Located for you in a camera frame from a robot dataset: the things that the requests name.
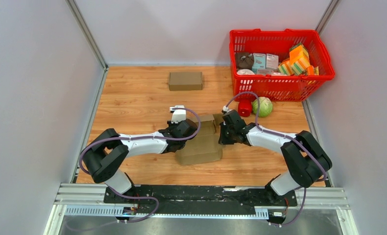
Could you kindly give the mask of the cardboard sheet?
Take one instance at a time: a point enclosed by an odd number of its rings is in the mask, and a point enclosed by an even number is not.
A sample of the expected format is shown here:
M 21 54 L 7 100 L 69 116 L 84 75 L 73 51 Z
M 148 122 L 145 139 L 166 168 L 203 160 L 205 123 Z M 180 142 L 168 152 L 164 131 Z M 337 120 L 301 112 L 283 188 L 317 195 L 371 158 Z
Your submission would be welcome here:
M 198 134 L 186 142 L 185 147 L 176 152 L 176 160 L 180 165 L 195 165 L 222 158 L 222 145 L 218 143 L 219 134 L 214 115 L 200 117 L 201 128 Z

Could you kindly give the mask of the brown cardboard paper box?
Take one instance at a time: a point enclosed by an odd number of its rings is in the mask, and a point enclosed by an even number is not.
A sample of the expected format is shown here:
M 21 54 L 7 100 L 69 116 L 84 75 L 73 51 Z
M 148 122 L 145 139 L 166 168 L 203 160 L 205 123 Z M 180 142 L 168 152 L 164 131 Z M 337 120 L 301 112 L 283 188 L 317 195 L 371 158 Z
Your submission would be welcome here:
M 202 72 L 170 72 L 170 91 L 196 91 L 203 89 Z

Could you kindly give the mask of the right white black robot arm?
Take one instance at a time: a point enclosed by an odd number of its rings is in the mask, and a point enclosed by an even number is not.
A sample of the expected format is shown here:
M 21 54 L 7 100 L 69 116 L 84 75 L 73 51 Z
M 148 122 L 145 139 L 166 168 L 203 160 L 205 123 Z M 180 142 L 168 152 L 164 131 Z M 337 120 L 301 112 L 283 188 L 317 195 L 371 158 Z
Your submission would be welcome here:
M 235 110 L 223 111 L 222 119 L 219 144 L 240 143 L 282 154 L 287 171 L 265 185 L 264 199 L 268 203 L 278 205 L 287 193 L 327 179 L 333 164 L 312 133 L 283 133 L 254 122 L 247 124 Z

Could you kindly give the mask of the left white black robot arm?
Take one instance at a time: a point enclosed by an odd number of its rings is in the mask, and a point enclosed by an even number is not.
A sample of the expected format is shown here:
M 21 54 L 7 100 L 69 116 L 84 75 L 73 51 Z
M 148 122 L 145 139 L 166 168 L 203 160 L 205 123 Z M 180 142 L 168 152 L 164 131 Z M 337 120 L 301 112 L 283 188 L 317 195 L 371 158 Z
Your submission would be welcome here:
M 170 123 L 166 129 L 146 135 L 119 134 L 109 128 L 82 150 L 79 164 L 86 166 L 87 174 L 95 183 L 105 183 L 117 192 L 122 202 L 130 203 L 136 191 L 127 174 L 119 170 L 125 158 L 176 152 L 194 138 L 199 128 L 200 125 L 190 119 Z

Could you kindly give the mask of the red toy pepper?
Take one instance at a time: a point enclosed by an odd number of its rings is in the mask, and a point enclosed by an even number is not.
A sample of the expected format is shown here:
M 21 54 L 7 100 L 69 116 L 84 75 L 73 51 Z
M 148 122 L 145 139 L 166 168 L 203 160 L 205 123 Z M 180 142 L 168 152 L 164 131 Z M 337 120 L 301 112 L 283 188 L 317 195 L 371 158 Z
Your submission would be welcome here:
M 242 99 L 238 102 L 237 111 L 241 117 L 249 117 L 253 111 L 253 106 L 250 100 Z

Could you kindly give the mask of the green toy cabbage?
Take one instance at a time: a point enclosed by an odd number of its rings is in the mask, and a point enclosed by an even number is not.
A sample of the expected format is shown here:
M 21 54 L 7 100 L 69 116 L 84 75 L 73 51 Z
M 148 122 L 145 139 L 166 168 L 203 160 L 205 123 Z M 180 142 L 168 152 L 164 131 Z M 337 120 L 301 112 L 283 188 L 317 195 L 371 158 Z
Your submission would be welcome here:
M 252 103 L 252 112 L 258 117 L 267 117 L 273 111 L 273 104 L 271 100 L 267 97 L 259 97 L 255 99 Z

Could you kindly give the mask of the white round lid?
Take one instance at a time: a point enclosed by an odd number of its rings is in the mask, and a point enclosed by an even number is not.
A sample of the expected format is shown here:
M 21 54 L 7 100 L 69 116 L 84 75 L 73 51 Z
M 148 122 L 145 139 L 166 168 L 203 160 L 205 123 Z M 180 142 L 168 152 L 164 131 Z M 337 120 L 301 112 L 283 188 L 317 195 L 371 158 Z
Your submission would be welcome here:
M 237 75 L 255 75 L 255 73 L 249 69 L 241 69 L 237 71 Z

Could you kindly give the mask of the brown round toy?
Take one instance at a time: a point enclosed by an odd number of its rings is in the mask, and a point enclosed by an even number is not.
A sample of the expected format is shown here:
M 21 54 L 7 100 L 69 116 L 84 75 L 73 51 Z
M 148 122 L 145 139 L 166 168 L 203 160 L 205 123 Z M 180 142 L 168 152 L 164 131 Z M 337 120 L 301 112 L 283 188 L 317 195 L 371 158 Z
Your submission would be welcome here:
M 251 70 L 254 65 L 254 55 L 249 52 L 237 52 L 235 53 L 235 65 L 237 70 L 248 69 Z

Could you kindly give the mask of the red plastic shopping basket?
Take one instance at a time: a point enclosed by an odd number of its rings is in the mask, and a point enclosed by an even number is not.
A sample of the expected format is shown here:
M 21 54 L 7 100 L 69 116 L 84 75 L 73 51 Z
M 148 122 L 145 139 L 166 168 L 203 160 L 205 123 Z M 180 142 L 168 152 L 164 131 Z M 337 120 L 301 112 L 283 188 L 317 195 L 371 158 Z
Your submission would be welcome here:
M 229 33 L 236 101 L 304 101 L 335 77 L 330 55 L 315 30 L 232 30 Z

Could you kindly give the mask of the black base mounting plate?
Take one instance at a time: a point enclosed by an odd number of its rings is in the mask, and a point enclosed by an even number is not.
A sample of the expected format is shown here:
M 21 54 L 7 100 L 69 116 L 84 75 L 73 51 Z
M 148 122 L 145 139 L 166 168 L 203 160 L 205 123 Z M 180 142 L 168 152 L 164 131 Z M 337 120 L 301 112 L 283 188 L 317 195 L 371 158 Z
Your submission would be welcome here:
M 122 198 L 107 188 L 104 203 L 132 204 L 138 213 L 149 213 L 155 208 L 152 196 L 158 199 L 157 214 L 200 214 L 200 215 L 252 215 L 256 207 L 297 206 L 293 191 L 274 204 L 264 199 L 264 187 L 235 186 L 184 186 L 184 185 L 138 185 L 131 188 Z

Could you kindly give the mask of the teal small carton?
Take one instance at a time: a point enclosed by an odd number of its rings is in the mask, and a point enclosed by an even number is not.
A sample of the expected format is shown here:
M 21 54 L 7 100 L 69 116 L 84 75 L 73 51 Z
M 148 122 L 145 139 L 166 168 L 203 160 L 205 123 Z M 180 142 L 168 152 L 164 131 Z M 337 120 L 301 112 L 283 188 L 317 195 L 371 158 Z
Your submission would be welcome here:
M 265 53 L 253 53 L 254 63 L 252 65 L 252 71 L 257 73 L 260 69 L 266 69 L 266 54 Z

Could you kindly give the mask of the grey small carton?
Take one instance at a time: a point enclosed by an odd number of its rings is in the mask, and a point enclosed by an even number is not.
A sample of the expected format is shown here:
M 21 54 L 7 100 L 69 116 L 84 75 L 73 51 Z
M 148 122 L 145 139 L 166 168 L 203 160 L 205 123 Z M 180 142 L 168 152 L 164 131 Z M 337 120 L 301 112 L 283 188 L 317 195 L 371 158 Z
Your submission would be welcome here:
M 275 54 L 266 54 L 266 69 L 278 71 L 279 56 Z

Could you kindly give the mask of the orange green striped sponge stack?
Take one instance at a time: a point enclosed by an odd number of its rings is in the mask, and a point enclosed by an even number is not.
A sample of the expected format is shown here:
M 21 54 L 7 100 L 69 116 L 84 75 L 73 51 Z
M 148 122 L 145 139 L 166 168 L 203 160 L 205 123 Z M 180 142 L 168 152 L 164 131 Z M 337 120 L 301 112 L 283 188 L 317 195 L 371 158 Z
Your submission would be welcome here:
M 308 50 L 302 43 L 289 49 L 289 58 L 279 64 L 278 71 L 286 76 L 319 75 L 319 68 L 311 65 Z

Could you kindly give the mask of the aluminium frame rail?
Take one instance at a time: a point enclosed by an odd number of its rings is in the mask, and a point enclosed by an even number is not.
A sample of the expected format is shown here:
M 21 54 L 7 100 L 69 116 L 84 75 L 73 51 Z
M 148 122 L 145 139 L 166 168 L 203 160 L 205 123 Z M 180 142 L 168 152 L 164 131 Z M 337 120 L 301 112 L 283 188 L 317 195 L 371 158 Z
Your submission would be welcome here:
M 332 214 L 344 235 L 356 227 L 342 188 L 297 189 L 271 199 L 264 187 L 136 185 L 126 197 L 102 184 L 61 184 L 44 233 L 57 235 L 67 215 L 148 218 L 279 219 L 313 222 L 309 213 Z

